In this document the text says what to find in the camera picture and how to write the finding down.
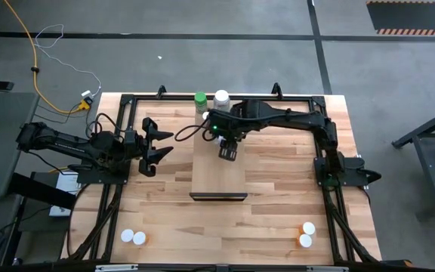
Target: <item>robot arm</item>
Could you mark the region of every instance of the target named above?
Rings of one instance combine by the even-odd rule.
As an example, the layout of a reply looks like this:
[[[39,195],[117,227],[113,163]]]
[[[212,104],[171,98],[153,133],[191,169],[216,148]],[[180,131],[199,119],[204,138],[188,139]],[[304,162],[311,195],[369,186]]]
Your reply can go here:
[[[153,164],[159,164],[160,160],[173,149],[173,147],[164,147],[156,150],[152,141],[160,141],[172,137],[173,134],[158,131],[157,124],[150,118],[143,120],[142,129],[147,133],[145,138],[136,131],[123,131],[124,137],[115,135],[111,131],[101,131],[87,140],[56,131],[43,122],[32,122],[23,125],[17,143],[18,149],[23,152],[53,150],[82,159],[98,171],[110,174],[124,171],[123,168],[129,160],[140,159],[139,172],[152,177],[156,174],[156,167]]]
[[[327,168],[334,174],[344,170],[343,155],[337,151],[337,128],[330,118],[319,112],[301,113],[290,109],[271,107],[260,100],[246,100],[235,104],[229,113],[210,110],[209,128],[213,136],[222,136],[220,157],[233,161],[237,142],[250,131],[260,131],[268,126],[311,131],[321,150],[326,153]]]

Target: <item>concrete floor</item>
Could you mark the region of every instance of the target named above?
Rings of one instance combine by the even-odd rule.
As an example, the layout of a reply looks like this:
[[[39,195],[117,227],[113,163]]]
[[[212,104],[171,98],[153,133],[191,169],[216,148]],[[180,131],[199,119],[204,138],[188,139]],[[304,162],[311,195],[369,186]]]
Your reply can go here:
[[[306,0],[12,3],[36,32],[63,23],[68,32],[312,34]],[[365,0],[315,0],[315,6],[323,35],[375,35]],[[2,2],[0,31],[20,31]],[[395,150],[390,145],[435,116],[435,43],[324,42],[323,47],[332,92],[346,96],[359,153],[367,168],[383,175],[370,189],[383,259],[406,258],[435,268],[435,219],[420,223],[415,218],[435,206],[432,184],[412,146]],[[95,72],[103,91],[156,91],[165,85],[168,91],[267,93],[279,82],[287,94],[323,94],[316,50],[308,41],[62,39],[48,52]],[[91,76],[41,54],[39,63],[40,89],[59,107],[70,108],[80,93],[97,87]],[[14,91],[33,91],[31,65],[26,39],[0,38],[0,80],[14,82]],[[37,113],[63,119],[41,109]],[[85,119],[51,125],[83,135]],[[50,151],[40,154],[55,165],[77,163]],[[29,174],[49,167],[23,154],[17,170]],[[45,254],[31,259],[56,258]]]

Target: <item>white wire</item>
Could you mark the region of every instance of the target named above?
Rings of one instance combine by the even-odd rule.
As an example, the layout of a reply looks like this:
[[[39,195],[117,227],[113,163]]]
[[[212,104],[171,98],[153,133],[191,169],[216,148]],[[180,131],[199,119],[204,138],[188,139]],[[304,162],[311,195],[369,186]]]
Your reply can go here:
[[[60,37],[58,37],[54,42],[53,42],[53,44],[51,44],[50,46],[43,46],[43,45],[40,45],[39,44],[39,42],[38,42],[38,37],[45,31],[45,30],[47,30],[47,29],[49,29],[49,28],[51,28],[51,27],[56,27],[56,26],[61,26],[61,35],[60,35]],[[45,53],[45,55],[47,56],[47,57],[49,57],[49,58],[51,58],[52,60],[56,60],[57,62],[59,62],[60,64],[62,64],[62,65],[64,65],[64,66],[68,66],[68,67],[71,67],[72,69],[74,69],[76,72],[79,72],[79,73],[87,73],[87,74],[91,74],[97,81],[98,81],[98,89],[97,89],[97,91],[93,94],[92,93],[92,95],[93,96],[95,96],[95,95],[97,95],[99,92],[100,92],[100,89],[102,89],[102,82],[97,78],[97,76],[93,73],[93,72],[90,72],[90,71],[83,71],[83,70],[78,70],[78,69],[76,69],[73,65],[71,65],[71,64],[68,64],[68,63],[64,63],[63,61],[61,61],[60,59],[58,59],[57,57],[52,57],[52,56],[50,56],[50,54],[48,54],[43,48],[53,48],[56,44],[57,44],[57,42],[61,39],[61,38],[63,38],[63,28],[64,28],[65,26],[63,25],[63,24],[61,24],[61,23],[59,23],[59,24],[56,24],[56,25],[52,25],[52,26],[46,26],[42,31],[40,31],[39,33],[38,33],[38,35],[36,35],[36,37],[35,37],[35,46],[39,49],[39,50],[41,50],[43,53]]]

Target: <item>floor mat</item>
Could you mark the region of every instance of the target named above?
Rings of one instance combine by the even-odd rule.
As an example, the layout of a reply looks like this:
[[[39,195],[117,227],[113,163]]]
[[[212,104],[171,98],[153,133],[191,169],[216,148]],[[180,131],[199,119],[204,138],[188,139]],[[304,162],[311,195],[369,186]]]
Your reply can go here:
[[[377,34],[435,36],[435,2],[369,1],[367,8]]]

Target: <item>wooden table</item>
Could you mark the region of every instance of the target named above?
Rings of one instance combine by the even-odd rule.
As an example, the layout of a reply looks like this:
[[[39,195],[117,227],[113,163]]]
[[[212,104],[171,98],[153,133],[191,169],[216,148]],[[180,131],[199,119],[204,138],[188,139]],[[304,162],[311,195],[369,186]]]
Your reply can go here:
[[[103,93],[98,111],[116,119],[120,96],[121,93]],[[355,156],[344,96],[329,95],[325,100],[328,115],[337,124],[338,149],[345,156]],[[301,102],[270,104],[308,111],[308,106]],[[194,123],[194,116],[192,101],[140,101],[134,127],[143,133],[142,119],[151,117],[159,130],[175,133]],[[106,121],[103,129],[113,131]],[[176,142],[171,138],[156,146],[174,146],[174,150],[157,167],[154,178],[138,173],[137,160],[132,163],[131,176],[122,194],[112,262],[332,264],[322,192],[314,178],[315,149],[310,132],[266,128],[248,135],[245,139],[248,198],[244,202],[194,202],[189,197],[193,139]],[[95,224],[101,190],[101,185],[91,185],[76,205],[71,226],[72,252]],[[380,259],[366,195],[358,188],[345,187],[344,200],[351,229],[368,251]],[[305,221],[312,221],[317,228],[309,249],[301,249],[295,242],[298,225]],[[149,242],[142,247],[122,242],[120,233],[127,228],[144,231],[150,237]],[[337,235],[341,254],[346,258],[341,231]],[[105,236],[104,229],[100,254]]]

